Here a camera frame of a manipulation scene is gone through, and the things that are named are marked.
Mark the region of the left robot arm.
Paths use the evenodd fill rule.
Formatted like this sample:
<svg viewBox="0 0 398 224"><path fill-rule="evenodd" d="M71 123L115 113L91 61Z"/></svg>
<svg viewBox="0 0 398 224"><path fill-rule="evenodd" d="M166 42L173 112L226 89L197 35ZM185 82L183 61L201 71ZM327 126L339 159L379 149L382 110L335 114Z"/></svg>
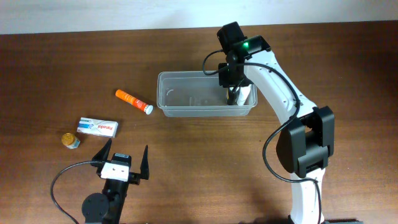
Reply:
<svg viewBox="0 0 398 224"><path fill-rule="evenodd" d="M93 193L81 206L85 223L119 223L124 201L130 185L139 185L141 180L149 179L148 148L144 149L140 172L131 172L132 157L115 153L109 160L112 140L99 150L92 161L97 168L96 174L105 180L100 193Z"/></svg>

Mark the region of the orange tablet tube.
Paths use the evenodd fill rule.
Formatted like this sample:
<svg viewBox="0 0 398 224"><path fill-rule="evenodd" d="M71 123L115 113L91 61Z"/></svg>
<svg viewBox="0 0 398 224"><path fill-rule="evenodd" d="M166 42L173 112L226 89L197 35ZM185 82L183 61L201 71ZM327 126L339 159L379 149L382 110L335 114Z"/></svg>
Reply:
<svg viewBox="0 0 398 224"><path fill-rule="evenodd" d="M154 107L152 105L149 105L136 97L126 93L125 91L122 90L117 90L115 92L115 96L119 98L120 100L125 101L126 103L129 103L133 107L140 109L141 111L145 112L145 114L149 115L152 113Z"/></svg>

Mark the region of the small gold-lid jar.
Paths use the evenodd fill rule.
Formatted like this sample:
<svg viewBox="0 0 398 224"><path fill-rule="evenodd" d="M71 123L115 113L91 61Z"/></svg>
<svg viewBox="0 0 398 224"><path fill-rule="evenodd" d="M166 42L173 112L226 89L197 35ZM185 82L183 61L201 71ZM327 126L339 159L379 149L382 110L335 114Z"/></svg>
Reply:
<svg viewBox="0 0 398 224"><path fill-rule="evenodd" d="M80 140L72 133L65 133L61 138L61 142L69 149L76 149L80 144Z"/></svg>

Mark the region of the black bottle white cap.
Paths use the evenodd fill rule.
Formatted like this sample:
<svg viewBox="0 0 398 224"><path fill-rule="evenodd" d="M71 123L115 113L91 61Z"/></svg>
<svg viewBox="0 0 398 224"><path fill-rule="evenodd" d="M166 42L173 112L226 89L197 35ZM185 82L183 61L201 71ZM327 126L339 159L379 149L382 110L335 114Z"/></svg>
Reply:
<svg viewBox="0 0 398 224"><path fill-rule="evenodd" d="M239 96L239 87L229 87L227 90L227 105L236 105Z"/></svg>

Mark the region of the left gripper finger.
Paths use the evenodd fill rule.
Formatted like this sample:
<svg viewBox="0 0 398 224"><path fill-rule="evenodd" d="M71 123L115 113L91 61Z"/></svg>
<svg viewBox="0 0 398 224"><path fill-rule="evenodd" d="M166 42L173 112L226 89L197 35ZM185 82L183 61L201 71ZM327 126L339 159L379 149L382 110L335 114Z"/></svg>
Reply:
<svg viewBox="0 0 398 224"><path fill-rule="evenodd" d="M140 166L140 178L144 180L149 179L149 160L148 160L149 147L146 145Z"/></svg>
<svg viewBox="0 0 398 224"><path fill-rule="evenodd" d="M93 161L106 161L111 149L112 139L109 138L106 144L92 158Z"/></svg>

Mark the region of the white spray bottle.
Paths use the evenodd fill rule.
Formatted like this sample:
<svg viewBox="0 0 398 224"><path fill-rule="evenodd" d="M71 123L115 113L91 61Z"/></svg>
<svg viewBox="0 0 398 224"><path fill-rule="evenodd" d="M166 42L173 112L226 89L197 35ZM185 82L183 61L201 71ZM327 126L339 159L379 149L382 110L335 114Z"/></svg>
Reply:
<svg viewBox="0 0 398 224"><path fill-rule="evenodd" d="M239 87L239 93L236 100L236 104L243 106L251 92L251 85Z"/></svg>

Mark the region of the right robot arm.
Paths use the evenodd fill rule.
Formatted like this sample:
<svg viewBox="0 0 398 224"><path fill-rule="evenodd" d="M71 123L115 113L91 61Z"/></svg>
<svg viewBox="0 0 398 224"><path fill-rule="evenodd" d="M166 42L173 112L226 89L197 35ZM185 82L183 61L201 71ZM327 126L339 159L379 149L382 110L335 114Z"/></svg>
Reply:
<svg viewBox="0 0 398 224"><path fill-rule="evenodd" d="M335 116L319 108L293 84L274 52L260 36L247 37L232 22L217 32L226 61L218 65L219 84L228 89L228 104L238 103L243 89L255 85L271 105L280 122L265 141L263 153L274 137L282 167L290 174L277 179L292 185L291 223L324 223L322 179L334 152Z"/></svg>

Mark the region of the white Panadol box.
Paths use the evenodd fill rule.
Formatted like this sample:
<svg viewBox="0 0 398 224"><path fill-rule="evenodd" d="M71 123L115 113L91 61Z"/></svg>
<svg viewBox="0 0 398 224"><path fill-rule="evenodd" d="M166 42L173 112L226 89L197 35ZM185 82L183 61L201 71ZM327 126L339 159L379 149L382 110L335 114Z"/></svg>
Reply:
<svg viewBox="0 0 398 224"><path fill-rule="evenodd" d="M81 117L78 122L77 132L114 138L118 129L118 122Z"/></svg>

